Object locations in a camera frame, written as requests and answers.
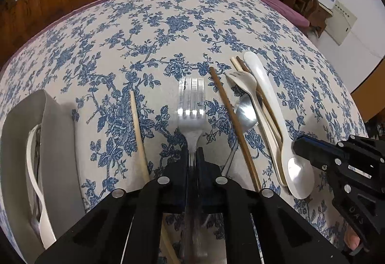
table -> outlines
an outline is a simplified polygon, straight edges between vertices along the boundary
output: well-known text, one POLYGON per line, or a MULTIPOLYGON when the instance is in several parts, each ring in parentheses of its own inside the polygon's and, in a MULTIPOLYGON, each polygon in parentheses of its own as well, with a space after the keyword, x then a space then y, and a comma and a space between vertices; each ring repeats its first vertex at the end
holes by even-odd
MULTIPOLYGON (((236 136, 209 67, 216 68, 235 104, 242 92, 226 73, 234 70, 230 58, 247 50, 263 62, 292 138, 306 133, 335 143, 350 134, 366 134, 334 68, 295 26, 259 0, 103 0, 78 10, 36 36, 10 61, 0 81, 0 120, 38 89, 72 114, 79 183, 89 211, 116 187, 132 191, 144 184, 129 89, 135 91, 152 178, 178 160, 185 143, 176 130, 175 113, 178 81, 184 76, 205 79, 209 124, 198 145, 206 160, 224 164, 236 136)), ((346 223, 332 206, 325 173, 315 169, 314 191, 297 200, 278 184, 261 129, 256 126, 245 138, 263 187, 340 244, 346 223)), ((229 175, 253 189, 240 150, 229 175)), ((1 226, 14 243, 0 202, 1 226)), ((178 246, 182 218, 168 215, 166 221, 178 246)), ((210 243, 223 248, 221 217, 213 216, 208 227, 210 243)), ((216 263, 224 252, 211 256, 209 262, 216 263)))

spoon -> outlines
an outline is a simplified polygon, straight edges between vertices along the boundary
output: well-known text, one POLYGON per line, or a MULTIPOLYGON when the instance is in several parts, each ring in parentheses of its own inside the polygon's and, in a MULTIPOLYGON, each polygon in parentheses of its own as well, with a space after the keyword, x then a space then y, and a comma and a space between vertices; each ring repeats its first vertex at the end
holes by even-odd
POLYGON ((282 134, 282 168, 289 190, 297 199, 304 199, 310 195, 314 188, 313 167, 308 160, 296 155, 293 151, 293 141, 287 131, 280 104, 262 62, 251 51, 247 51, 243 55, 243 60, 261 86, 263 96, 269 103, 282 134))
MULTIPOLYGON (((242 95, 242 97, 239 99, 239 102, 235 105, 234 113, 238 117, 243 132, 250 130, 256 124, 258 124, 258 119, 253 108, 253 103, 251 102, 250 96, 246 93, 242 95)), ((222 176, 227 176, 237 148, 238 140, 236 139, 231 153, 222 169, 222 176)))

metal spoon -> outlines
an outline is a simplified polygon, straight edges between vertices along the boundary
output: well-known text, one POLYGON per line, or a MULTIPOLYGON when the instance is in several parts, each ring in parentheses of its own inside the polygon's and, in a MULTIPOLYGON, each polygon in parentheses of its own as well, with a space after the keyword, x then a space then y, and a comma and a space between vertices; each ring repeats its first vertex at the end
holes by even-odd
MULTIPOLYGON (((246 93, 242 95, 239 102, 235 105, 234 113, 238 117, 243 132, 250 130, 258 124, 258 118, 255 114, 253 103, 251 102, 250 96, 246 93)), ((235 140, 231 153, 222 169, 222 176, 227 176, 237 148, 238 140, 235 140)))

human hand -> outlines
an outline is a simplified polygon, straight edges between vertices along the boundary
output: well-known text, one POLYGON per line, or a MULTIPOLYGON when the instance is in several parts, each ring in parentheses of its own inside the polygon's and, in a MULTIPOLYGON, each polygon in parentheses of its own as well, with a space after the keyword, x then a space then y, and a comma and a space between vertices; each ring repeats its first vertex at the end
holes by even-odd
POLYGON ((348 225, 346 228, 345 236, 343 238, 343 241, 345 241, 346 245, 354 251, 359 246, 359 237, 353 230, 353 228, 348 225))

electrical box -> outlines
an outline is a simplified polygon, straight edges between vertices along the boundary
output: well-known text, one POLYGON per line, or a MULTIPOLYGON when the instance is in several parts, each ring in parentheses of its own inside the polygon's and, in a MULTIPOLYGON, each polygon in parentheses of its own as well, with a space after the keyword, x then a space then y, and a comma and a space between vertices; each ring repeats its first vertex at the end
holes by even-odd
POLYGON ((336 1, 332 12, 333 17, 326 20, 325 30, 338 45, 341 45, 351 31, 357 17, 339 1, 336 1))

